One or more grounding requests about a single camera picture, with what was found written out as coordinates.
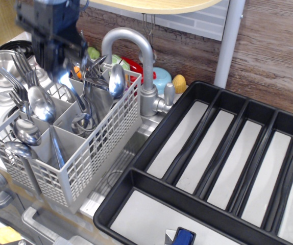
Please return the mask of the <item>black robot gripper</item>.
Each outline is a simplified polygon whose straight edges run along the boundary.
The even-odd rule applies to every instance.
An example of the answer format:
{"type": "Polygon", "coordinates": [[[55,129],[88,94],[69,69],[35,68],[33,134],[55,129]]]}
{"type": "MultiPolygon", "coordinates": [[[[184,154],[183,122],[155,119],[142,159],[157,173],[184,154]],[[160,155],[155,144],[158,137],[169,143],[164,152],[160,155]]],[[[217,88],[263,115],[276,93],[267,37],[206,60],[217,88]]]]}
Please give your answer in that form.
{"type": "Polygon", "coordinates": [[[85,41],[76,24],[83,10],[80,1],[16,1],[16,23],[30,32],[36,62],[46,68],[45,41],[54,41],[47,48],[48,74],[60,77],[69,71],[66,49],[83,51],[85,41]]]}

